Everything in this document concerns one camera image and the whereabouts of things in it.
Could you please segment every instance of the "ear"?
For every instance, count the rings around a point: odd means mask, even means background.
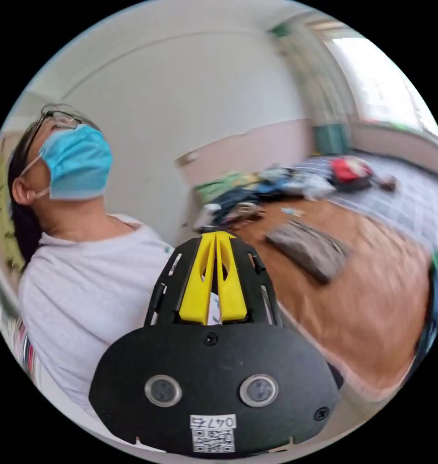
[[[11,193],[15,202],[24,206],[30,206],[37,196],[37,194],[29,188],[27,182],[22,177],[18,177],[13,181]]]

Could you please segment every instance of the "face mask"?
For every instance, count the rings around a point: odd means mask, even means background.
[[[22,174],[38,160],[45,161],[51,180],[36,198],[50,192],[52,200],[75,201],[102,196],[113,163],[111,149],[101,132],[86,124],[51,134]]]

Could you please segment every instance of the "woman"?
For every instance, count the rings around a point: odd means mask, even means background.
[[[51,377],[90,415],[98,361],[143,326],[172,248],[148,226],[105,211],[112,154],[91,121],[47,106],[24,133],[8,172],[15,234],[26,267],[20,314]]]

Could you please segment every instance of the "white t-shirt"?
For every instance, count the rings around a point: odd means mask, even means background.
[[[97,242],[44,233],[40,244],[19,285],[20,314],[41,364],[95,417],[88,392],[97,364],[111,344],[143,326],[153,287],[174,249],[146,225]],[[218,318],[213,295],[208,323]]]

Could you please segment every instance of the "yellow plastic part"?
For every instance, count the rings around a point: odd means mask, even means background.
[[[213,285],[216,233],[205,233],[196,253],[179,310],[182,320],[206,325]]]
[[[247,307],[238,278],[237,266],[227,232],[216,232],[216,260],[218,266],[218,296],[222,321],[243,320],[247,316]],[[224,279],[222,265],[227,270]]]

